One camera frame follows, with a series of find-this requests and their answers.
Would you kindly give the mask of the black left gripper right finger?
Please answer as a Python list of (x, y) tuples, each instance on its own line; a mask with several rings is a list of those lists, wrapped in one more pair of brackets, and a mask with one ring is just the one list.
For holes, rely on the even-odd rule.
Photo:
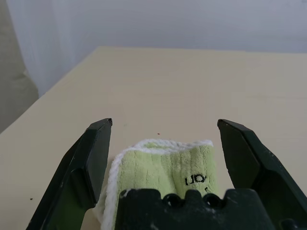
[(226, 119), (217, 122), (234, 188), (254, 190), (278, 230), (307, 228), (307, 197), (279, 159), (251, 129)]

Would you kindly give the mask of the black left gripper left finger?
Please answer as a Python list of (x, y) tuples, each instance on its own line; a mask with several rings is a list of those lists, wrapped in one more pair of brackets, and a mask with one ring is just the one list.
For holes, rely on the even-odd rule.
[(96, 206), (106, 172), (111, 118), (90, 124), (56, 169), (27, 229), (79, 230)]

